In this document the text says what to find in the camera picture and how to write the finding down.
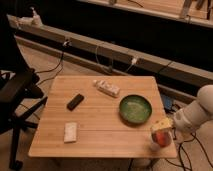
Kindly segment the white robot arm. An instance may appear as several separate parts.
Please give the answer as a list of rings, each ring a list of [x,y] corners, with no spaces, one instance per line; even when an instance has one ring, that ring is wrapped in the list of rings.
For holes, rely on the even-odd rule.
[[[205,85],[198,90],[194,101],[179,109],[172,118],[156,122],[150,130],[154,133],[175,127],[181,132],[192,133],[210,120],[213,120],[213,85]]]

